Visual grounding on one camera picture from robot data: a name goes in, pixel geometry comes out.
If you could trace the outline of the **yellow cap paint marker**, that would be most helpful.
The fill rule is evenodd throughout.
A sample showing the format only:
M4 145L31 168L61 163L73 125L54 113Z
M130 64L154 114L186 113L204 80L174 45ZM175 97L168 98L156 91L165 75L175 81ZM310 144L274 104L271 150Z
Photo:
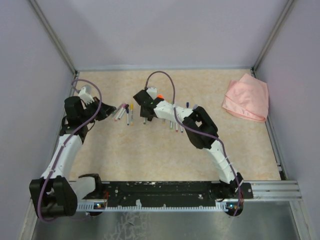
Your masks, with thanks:
M133 119L134 119L134 104L130 104L130 125L133 125Z

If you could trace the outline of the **blue cap white marker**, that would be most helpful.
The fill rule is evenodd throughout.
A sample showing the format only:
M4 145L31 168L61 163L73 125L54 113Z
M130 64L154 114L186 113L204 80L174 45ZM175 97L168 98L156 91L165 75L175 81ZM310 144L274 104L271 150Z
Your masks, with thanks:
M180 129L180 132L181 132L181 133L184 132L184 128L183 128L181 125L179 125L179 129Z

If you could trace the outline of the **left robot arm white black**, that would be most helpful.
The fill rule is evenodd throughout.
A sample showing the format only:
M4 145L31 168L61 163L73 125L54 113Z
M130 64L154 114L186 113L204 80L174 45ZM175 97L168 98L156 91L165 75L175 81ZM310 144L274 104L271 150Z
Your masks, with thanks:
M45 222L73 216L79 201L87 196L97 199L104 192L97 173L83 174L74 183L70 183L68 178L89 132L88 124L106 119L116 107L87 95L66 98L64 109L66 115L61 122L58 145L51 162L41 177L29 184L36 215Z

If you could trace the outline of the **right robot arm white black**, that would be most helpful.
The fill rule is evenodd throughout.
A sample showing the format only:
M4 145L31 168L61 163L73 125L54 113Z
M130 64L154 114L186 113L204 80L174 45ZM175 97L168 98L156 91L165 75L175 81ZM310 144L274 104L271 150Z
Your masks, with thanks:
M140 106L140 116L151 121L154 118L172 121L185 129L191 144L205 150L218 173L225 198L243 198L242 175L233 167L225 145L218 135L218 127L201 106L195 109L176 106L161 97L152 98L145 88L133 96Z

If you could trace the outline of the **grey transparent pen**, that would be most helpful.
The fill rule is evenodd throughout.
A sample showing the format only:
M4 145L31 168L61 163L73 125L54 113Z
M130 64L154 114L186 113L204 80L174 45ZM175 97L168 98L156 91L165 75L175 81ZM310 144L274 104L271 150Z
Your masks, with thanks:
M125 103L122 103L121 105L119 105L116 110L113 111L112 113L112 117L114 117L122 108L123 106L125 106L126 104Z

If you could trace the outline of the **pink cap white marker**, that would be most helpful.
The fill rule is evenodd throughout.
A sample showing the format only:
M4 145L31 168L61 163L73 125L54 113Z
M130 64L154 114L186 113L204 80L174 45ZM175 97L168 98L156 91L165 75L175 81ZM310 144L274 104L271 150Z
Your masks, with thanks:
M123 113L123 111L126 109L126 103L123 103L122 106L120 107L120 110L118 111L114 121L117 122L120 119L121 114Z

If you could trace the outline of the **small blue cap marker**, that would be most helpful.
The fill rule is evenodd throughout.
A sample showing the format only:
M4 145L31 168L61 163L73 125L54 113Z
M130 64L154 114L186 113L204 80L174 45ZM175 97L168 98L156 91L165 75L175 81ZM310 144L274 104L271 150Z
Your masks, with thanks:
M128 108L126 108L126 124L130 125L130 110Z

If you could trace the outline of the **black cap white marker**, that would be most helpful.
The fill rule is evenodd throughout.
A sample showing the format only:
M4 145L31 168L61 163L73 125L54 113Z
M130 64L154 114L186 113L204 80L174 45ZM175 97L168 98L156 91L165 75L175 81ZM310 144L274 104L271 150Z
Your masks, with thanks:
M123 108L122 112L120 113L120 116L118 117L119 120L123 117L123 115L124 115L125 113L128 112L128 109L129 109L129 105L126 104L125 107Z

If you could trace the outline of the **pink cloth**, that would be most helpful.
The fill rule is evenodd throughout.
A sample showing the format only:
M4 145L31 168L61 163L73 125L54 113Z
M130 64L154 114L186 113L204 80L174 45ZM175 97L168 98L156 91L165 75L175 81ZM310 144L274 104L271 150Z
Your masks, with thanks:
M229 83L222 108L235 117L264 123L269 113L268 85L246 73Z

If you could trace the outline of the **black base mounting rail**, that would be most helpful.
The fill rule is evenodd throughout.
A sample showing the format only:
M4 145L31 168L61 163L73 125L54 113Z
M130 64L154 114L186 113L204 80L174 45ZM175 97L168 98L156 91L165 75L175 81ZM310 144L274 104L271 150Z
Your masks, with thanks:
M242 200L254 197L250 183L241 187ZM101 200L107 207L214 207L216 201L235 200L234 195L225 198L219 181L110 181L103 182L99 190L84 197L85 200Z

